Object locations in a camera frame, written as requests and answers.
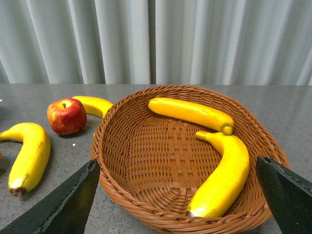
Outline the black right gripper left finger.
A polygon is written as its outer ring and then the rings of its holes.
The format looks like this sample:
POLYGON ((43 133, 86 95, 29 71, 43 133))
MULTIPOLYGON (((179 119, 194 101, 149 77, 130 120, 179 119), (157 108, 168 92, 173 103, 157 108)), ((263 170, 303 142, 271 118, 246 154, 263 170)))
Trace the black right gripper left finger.
POLYGON ((98 186, 100 166, 92 159, 2 234, 82 234, 98 186))

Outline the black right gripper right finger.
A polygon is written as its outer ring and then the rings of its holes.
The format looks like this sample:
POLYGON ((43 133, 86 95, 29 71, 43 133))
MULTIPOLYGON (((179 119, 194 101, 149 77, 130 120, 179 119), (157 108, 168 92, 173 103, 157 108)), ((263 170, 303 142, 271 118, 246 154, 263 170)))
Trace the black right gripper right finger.
POLYGON ((312 183, 270 157, 258 157, 256 176, 284 234, 312 232, 312 183))

